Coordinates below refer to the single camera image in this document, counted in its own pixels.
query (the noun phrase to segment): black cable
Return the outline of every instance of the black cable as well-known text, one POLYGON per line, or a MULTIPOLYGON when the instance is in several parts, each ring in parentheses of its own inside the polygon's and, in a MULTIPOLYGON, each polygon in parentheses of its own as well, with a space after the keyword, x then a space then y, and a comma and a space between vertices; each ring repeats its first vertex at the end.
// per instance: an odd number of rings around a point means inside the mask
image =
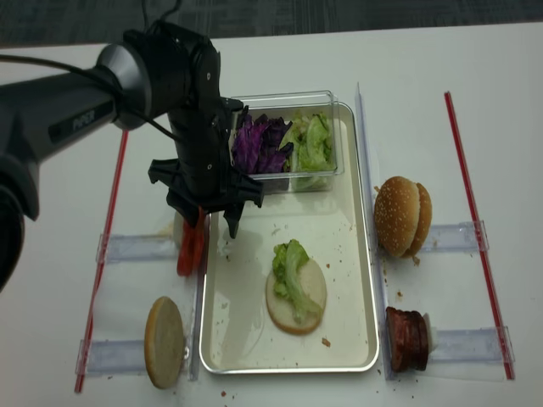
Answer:
POLYGON ((116 97, 124 97, 124 95, 122 94, 122 92, 119 91, 119 89, 111 85, 109 82, 107 82, 103 78, 99 77, 98 75, 93 75, 92 73, 86 70, 82 70, 81 68, 77 68, 76 66, 73 66, 73 65, 68 65, 62 62, 57 62, 57 61, 51 61, 49 59, 21 57, 19 55, 3 55, 3 54, 0 54, 0 61, 14 63, 14 64, 47 66, 48 68, 55 68, 56 70, 67 70, 72 74, 78 74, 80 76, 84 76, 87 79, 90 79, 92 81, 99 83, 100 85, 105 87, 107 90, 114 93, 116 97))
POLYGON ((168 11, 166 11, 164 14, 162 14, 159 18, 160 21, 165 21, 168 17, 170 17, 172 14, 179 11, 179 8, 181 8, 182 0, 176 0, 176 4, 168 11))
MULTIPOLYGON (((7 62, 12 64, 29 64, 29 65, 39 65, 39 66, 47 66, 48 68, 55 68, 56 70, 67 70, 68 72, 72 74, 77 74, 80 76, 84 76, 87 79, 90 79, 91 81, 95 81, 98 84, 105 87, 106 90, 113 93, 114 96, 120 98, 121 100, 132 102, 123 92, 122 90, 118 89, 117 87, 111 85, 106 80, 102 79, 98 75, 94 75, 86 70, 82 70, 81 68, 77 68, 76 66, 64 64, 62 62, 57 61, 51 61, 49 59, 41 59, 41 58, 33 58, 33 57, 21 57, 19 55, 4 55, 0 54, 0 62, 7 62)), ((139 117, 146 123, 149 123, 152 127, 157 129, 158 131, 164 133, 169 138, 171 138, 174 142, 179 141, 179 137, 173 134, 171 131, 167 131, 164 127, 159 125, 156 121, 151 119, 150 117, 146 116, 144 113, 140 112, 136 108, 133 108, 132 106, 127 106, 127 109, 130 113, 134 114, 136 117, 139 117)))
POLYGON ((149 16, 147 14, 147 0, 142 0, 142 13, 143 13, 143 29, 147 31, 149 28, 149 16))

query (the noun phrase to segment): silver tray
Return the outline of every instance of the silver tray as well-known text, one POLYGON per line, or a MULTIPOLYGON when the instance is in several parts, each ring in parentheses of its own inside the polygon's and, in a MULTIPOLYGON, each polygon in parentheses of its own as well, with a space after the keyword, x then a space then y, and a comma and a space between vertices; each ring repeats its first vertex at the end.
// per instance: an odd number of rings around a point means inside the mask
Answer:
MULTIPOLYGON (((281 108, 285 120, 297 110, 315 109, 291 106, 281 108)), ((331 190, 269 195, 261 209, 247 204, 235 240, 222 213, 211 216, 199 352, 213 373, 366 371, 377 360, 355 119, 347 105, 336 106, 333 121, 341 129, 335 137, 341 137, 344 172, 333 176, 331 190), (280 331, 266 308, 273 247, 292 238, 321 266, 327 282, 322 324, 305 336, 280 331)), ((277 108, 258 113, 274 117, 277 108)))

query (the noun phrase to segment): bottom bun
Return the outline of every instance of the bottom bun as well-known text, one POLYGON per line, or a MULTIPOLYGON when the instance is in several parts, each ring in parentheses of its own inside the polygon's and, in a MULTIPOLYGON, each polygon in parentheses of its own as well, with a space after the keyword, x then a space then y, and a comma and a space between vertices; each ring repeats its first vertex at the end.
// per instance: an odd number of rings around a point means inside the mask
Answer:
POLYGON ((145 367, 154 386, 168 388, 176 384, 185 340, 179 309, 168 297, 157 299, 149 312, 143 350, 145 367))
MULTIPOLYGON (((266 280, 266 304, 273 323, 283 331, 295 335, 305 335, 315 330, 321 323, 322 314, 308 313, 302 323, 294 320, 294 306, 285 298, 278 297, 273 291, 276 278, 273 271, 266 280)), ((309 298, 319 304, 324 311, 326 307, 326 281, 321 267, 315 260, 310 259, 299 270, 299 282, 309 298)))

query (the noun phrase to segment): tomato slice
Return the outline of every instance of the tomato slice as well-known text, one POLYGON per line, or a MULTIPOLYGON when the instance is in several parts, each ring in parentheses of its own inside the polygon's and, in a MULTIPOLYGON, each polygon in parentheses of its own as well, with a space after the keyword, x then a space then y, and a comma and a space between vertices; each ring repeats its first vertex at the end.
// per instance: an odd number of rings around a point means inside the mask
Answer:
POLYGON ((200 266, 205 245, 204 221, 205 212, 200 208, 196 227, 191 227, 186 220, 183 222, 183 237, 177 259, 179 276, 190 276, 200 266))

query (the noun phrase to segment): green lettuce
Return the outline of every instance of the green lettuce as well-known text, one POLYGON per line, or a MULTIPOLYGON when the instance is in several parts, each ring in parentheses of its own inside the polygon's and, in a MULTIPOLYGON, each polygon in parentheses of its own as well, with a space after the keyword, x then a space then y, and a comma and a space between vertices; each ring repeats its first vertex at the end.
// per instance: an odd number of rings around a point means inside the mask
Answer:
POLYGON ((277 245, 273 251, 273 274, 276 277, 273 290, 294 306, 294 319, 301 323, 307 313, 321 314, 322 308, 304 293, 299 283, 299 269, 309 261, 309 256, 297 240, 277 245))
MULTIPOLYGON (((314 114, 311 118, 299 114, 295 116, 281 144, 286 145, 287 142, 294 145, 294 152, 285 162, 285 171, 333 170, 332 132, 325 114, 314 114)), ((328 177, 323 176, 296 178, 293 180, 293 188, 320 189, 326 187, 328 182, 328 177)))

